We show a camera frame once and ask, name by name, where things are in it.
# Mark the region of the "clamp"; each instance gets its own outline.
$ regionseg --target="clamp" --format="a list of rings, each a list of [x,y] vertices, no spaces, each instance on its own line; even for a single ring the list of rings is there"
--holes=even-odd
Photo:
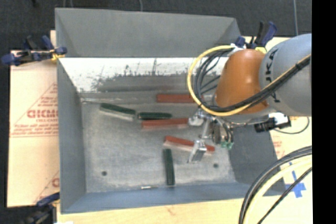
[[[37,47],[31,36],[28,36],[24,41],[23,47],[24,50],[17,52],[16,54],[10,53],[3,55],[1,57],[1,62],[3,65],[7,66],[19,66],[25,63],[42,61],[42,60],[56,60],[59,57],[64,57],[64,55],[68,52],[66,47],[58,47],[55,48],[51,40],[47,36],[42,36],[43,44],[45,48],[48,50],[47,52],[37,52],[34,51],[32,47]]]
[[[259,31],[255,39],[252,37],[251,41],[247,43],[244,37],[239,36],[235,41],[235,45],[239,48],[243,48],[245,45],[247,49],[256,49],[261,52],[266,52],[265,46],[267,42],[274,37],[277,30],[276,25],[272,22],[268,22],[268,25],[265,25],[264,22],[260,22]]]

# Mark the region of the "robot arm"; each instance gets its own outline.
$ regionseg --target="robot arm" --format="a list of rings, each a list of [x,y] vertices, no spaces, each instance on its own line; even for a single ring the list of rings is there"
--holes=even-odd
[[[195,118],[204,119],[203,133],[206,133],[205,122],[211,118],[213,124],[224,129],[224,135],[214,134],[213,141],[230,148],[236,127],[253,124],[261,132],[290,126],[290,116],[311,116],[311,34],[286,40],[267,53],[251,43],[234,51],[236,47],[209,49],[191,65],[187,84],[199,110],[190,118],[190,125],[199,124]],[[202,84],[213,68],[212,62],[228,55],[214,90],[203,96]],[[207,59],[194,72],[204,57]],[[194,156],[197,149],[204,151],[200,142],[202,138],[195,143]]]

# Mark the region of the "cardboard sheet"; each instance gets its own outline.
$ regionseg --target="cardboard sheet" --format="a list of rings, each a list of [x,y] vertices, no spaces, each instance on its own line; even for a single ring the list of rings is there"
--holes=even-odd
[[[59,191],[56,64],[11,67],[7,206]]]

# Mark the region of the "yellow cable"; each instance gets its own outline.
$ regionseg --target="yellow cable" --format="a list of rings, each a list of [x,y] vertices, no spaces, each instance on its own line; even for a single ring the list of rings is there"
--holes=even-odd
[[[297,163],[294,163],[292,165],[289,165],[289,166],[285,167],[284,169],[282,169],[281,171],[279,171],[277,174],[275,174],[273,177],[271,177],[270,179],[268,179],[266,181],[266,183],[263,184],[263,186],[260,188],[260,190],[253,197],[252,201],[250,202],[250,206],[249,206],[248,210],[246,211],[245,216],[248,216],[248,213],[253,210],[253,208],[255,207],[255,204],[258,203],[258,201],[263,197],[263,195],[266,193],[266,191],[276,181],[278,181],[279,179],[283,178],[284,174],[288,173],[289,171],[293,171],[295,168],[298,168],[298,167],[301,167],[301,166],[304,166],[304,165],[307,165],[307,164],[309,164],[310,166],[312,165],[311,156],[306,156],[304,158],[305,158],[304,160],[301,160],[301,161],[299,161]],[[248,224],[248,217],[245,217],[244,224]]]
[[[231,115],[234,115],[234,114],[237,114],[243,110],[245,110],[246,108],[248,108],[249,106],[252,105],[252,103],[249,103],[245,106],[242,106],[240,108],[237,108],[237,109],[234,109],[234,110],[231,110],[231,111],[227,111],[227,112],[219,112],[219,111],[214,111],[214,110],[211,110],[209,108],[207,108],[206,106],[204,106],[202,104],[202,102],[197,98],[197,96],[195,95],[194,93],[194,90],[193,90],[193,87],[192,87],[192,84],[191,84],[191,76],[192,76],[192,73],[193,73],[193,70],[195,68],[195,66],[197,65],[197,63],[205,56],[207,56],[208,54],[210,54],[211,52],[214,52],[214,51],[218,51],[218,50],[222,50],[222,49],[231,49],[231,48],[234,48],[233,46],[230,46],[230,45],[221,45],[221,46],[217,46],[217,47],[214,47],[214,48],[211,48],[209,50],[206,50],[205,52],[203,52],[202,54],[200,54],[195,60],[194,62],[191,64],[190,68],[189,68],[189,71],[188,71],[188,76],[187,76],[187,86],[188,86],[188,90],[189,90],[189,93],[191,95],[191,97],[194,99],[194,101],[207,113],[211,114],[211,115],[214,115],[214,116],[231,116]],[[297,64],[300,64],[301,62],[303,62],[304,60],[306,60],[307,58],[309,58],[311,55],[307,55],[306,57],[304,57],[302,60],[300,60]],[[285,74],[283,73],[281,76],[277,77],[274,81],[272,81],[269,85],[267,85],[266,87],[263,88],[263,90],[265,89],[268,89],[269,87],[271,87],[274,83],[276,83],[278,80],[280,80],[283,75]]]

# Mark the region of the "cable bundle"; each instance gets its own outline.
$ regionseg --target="cable bundle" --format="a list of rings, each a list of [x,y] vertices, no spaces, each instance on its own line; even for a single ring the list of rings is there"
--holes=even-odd
[[[302,60],[297,62],[294,66],[292,66],[290,69],[288,69],[286,72],[284,72],[281,76],[279,76],[277,79],[275,79],[273,82],[271,82],[269,85],[267,85],[265,88],[263,88],[260,92],[257,94],[251,96],[250,98],[247,98],[239,103],[236,103],[234,105],[227,106],[225,108],[221,108],[216,105],[208,105],[202,98],[202,89],[205,86],[202,86],[202,82],[206,74],[209,73],[218,63],[219,58],[224,56],[227,52],[230,52],[234,49],[233,46],[228,46],[228,45],[221,45],[218,47],[211,48],[201,55],[199,55],[195,61],[192,63],[189,71],[188,71],[188,77],[187,77],[187,85],[189,92],[194,99],[194,101],[207,113],[215,116],[230,116],[237,114],[241,112],[244,109],[250,108],[261,101],[265,100],[268,98],[271,94],[273,94],[277,89],[279,89],[286,81],[288,81],[292,76],[294,76],[299,70],[304,68],[310,63],[310,56],[307,55],[304,57]],[[208,58],[202,63],[202,65],[198,68],[196,75],[194,77],[194,83],[192,87],[191,83],[191,77],[193,70],[197,63],[201,61],[201,59],[205,56],[208,56]],[[212,65],[210,68],[210,64],[216,59],[218,60],[215,62],[214,65]]]
[[[245,199],[243,201],[242,207],[240,209],[239,214],[239,224],[243,224],[246,218],[246,213],[249,208],[253,207],[252,200],[257,200],[260,198],[276,181],[281,179],[283,175],[288,172],[288,170],[293,170],[298,166],[302,166],[304,164],[311,164],[311,159],[304,159],[303,157],[312,155],[312,146],[307,146],[296,151],[293,151],[280,160],[276,161],[270,167],[268,167],[259,177],[254,181],[254,183],[249,188]],[[294,161],[297,159],[301,159],[300,162],[297,162],[293,165],[290,165],[275,174],[272,175],[274,171],[278,170],[281,165],[286,164],[290,161]],[[297,183],[302,181],[310,172],[312,171],[312,167],[306,170],[295,182],[280,196],[280,198],[274,203],[274,205],[267,211],[267,213],[258,221],[258,224],[261,223],[272,211],[273,209],[290,193],[290,191],[296,186]]]

